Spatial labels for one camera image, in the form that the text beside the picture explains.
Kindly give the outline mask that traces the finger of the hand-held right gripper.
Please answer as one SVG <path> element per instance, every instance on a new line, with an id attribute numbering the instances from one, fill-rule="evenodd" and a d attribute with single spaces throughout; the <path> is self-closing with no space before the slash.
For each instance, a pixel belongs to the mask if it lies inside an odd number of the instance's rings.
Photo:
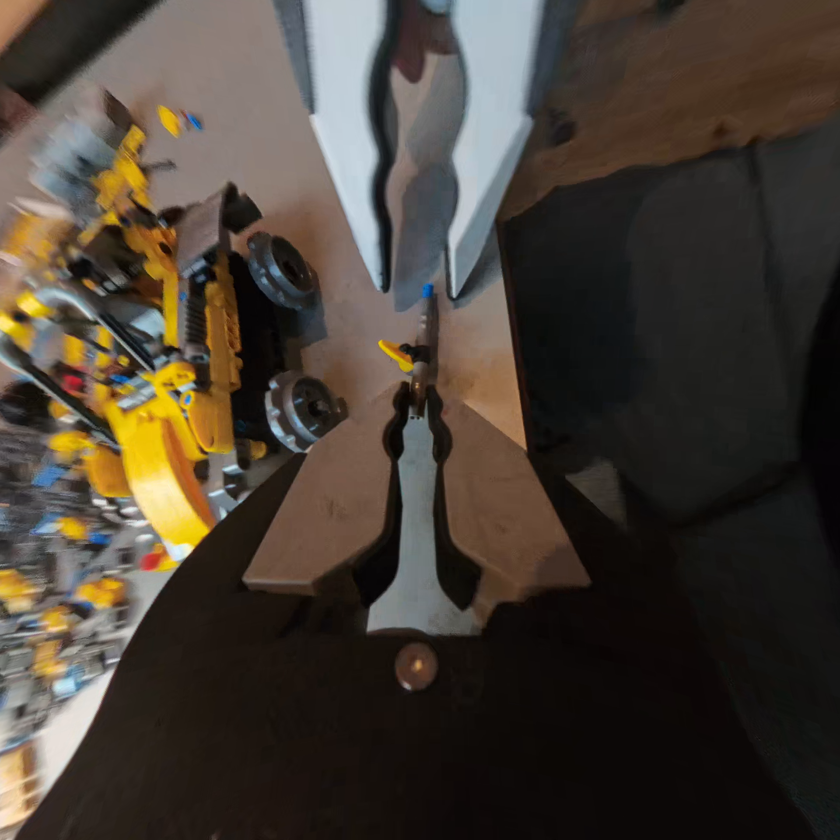
<path id="1" fill-rule="evenodd" d="M 308 2 L 310 123 L 371 282 L 391 285 L 392 223 L 384 187 L 386 47 L 395 9 L 385 1 Z"/>
<path id="2" fill-rule="evenodd" d="M 448 229 L 447 294 L 475 268 L 532 127 L 527 99 L 543 1 L 457 1 L 450 22 L 465 79 L 451 162 L 457 183 Z"/>

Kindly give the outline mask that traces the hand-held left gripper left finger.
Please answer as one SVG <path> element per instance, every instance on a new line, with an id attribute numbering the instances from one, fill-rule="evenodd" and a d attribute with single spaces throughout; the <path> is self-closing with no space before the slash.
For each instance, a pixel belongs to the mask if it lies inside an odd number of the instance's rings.
<path id="1" fill-rule="evenodd" d="M 396 576 L 407 383 L 311 447 L 243 581 L 253 592 L 373 604 Z"/>

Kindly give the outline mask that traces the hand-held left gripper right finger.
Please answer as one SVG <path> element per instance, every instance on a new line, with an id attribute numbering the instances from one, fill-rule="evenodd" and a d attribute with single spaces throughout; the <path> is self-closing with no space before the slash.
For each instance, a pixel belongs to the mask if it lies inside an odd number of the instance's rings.
<path id="1" fill-rule="evenodd" d="M 444 591 L 487 625 L 499 606 L 592 579 L 523 447 L 472 407 L 430 385 L 427 418 L 437 467 Z"/>

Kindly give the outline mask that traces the grey axle pin blue tip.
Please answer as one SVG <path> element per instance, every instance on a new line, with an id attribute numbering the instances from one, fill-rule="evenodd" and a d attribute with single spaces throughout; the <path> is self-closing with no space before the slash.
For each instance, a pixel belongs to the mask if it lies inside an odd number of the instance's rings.
<path id="1" fill-rule="evenodd" d="M 415 362 L 431 365 L 438 346 L 438 294 L 434 283 L 423 285 L 415 339 Z"/>

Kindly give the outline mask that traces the grey desk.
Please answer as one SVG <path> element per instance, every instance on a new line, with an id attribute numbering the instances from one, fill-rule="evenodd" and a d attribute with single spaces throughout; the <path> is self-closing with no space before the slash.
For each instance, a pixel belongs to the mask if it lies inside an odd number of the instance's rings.
<path id="1" fill-rule="evenodd" d="M 443 263 L 431 237 L 432 213 L 444 211 L 448 181 L 443 120 L 459 116 L 460 71 L 454 56 L 433 56 L 415 86 L 392 75 L 398 114 L 398 153 L 387 188 L 394 224 L 417 210 L 405 234 L 414 262 L 439 272 L 441 389 L 456 396 L 518 445 L 526 445 L 503 288 L 497 235 L 486 241 L 469 294 L 455 303 L 443 292 Z M 17 198 L 39 194 L 28 182 L 29 156 L 43 136 L 90 88 L 102 86 L 146 120 L 152 161 L 172 159 L 176 170 L 154 181 L 164 207 L 204 198 L 227 181 L 249 194 L 265 229 L 291 241 L 318 274 L 321 303 L 309 320 L 294 322 L 288 340 L 292 366 L 326 382 L 350 409 L 363 407 L 397 378 L 380 339 L 412 340 L 417 302 L 394 288 L 376 291 L 354 243 L 293 76 L 271 2 L 164 2 L 84 67 L 36 118 L 2 147 L 2 212 Z M 156 107 L 195 112 L 204 131 L 179 140 L 166 132 Z M 53 718 L 39 737 L 45 794 L 87 734 L 109 686 L 105 676 Z"/>

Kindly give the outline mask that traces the yellow toy brick vehicle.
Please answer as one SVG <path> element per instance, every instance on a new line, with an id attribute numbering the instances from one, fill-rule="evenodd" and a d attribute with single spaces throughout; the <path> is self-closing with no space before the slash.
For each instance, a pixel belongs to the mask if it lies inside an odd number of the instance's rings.
<path id="1" fill-rule="evenodd" d="M 47 394 L 59 434 L 92 454 L 92 489 L 130 499 L 166 549 L 188 553 L 233 510 L 251 464 L 306 453 L 342 419 L 318 378 L 287 367 L 283 319 L 317 301 L 316 275 L 226 182 L 156 208 L 135 126 L 95 200 L 19 198 L 2 226 L 2 366 Z"/>

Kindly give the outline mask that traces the grey brick motor block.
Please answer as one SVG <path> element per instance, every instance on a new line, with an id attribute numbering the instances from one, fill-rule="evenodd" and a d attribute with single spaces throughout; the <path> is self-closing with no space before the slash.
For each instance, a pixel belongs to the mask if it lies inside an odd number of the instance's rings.
<path id="1" fill-rule="evenodd" d="M 30 183 L 70 210 L 95 200 L 94 179 L 112 167 L 134 126 L 108 89 L 89 89 L 30 156 Z"/>

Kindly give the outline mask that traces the pile of loose brick pieces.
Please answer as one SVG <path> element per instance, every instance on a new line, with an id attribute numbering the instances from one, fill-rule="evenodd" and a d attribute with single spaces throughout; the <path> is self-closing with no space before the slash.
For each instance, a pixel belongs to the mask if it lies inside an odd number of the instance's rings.
<path id="1" fill-rule="evenodd" d="M 91 488 L 87 439 L 60 435 L 49 406 L 31 382 L 2 388 L 2 751 L 117 664 L 132 612 L 120 533 L 144 522 L 130 499 Z"/>

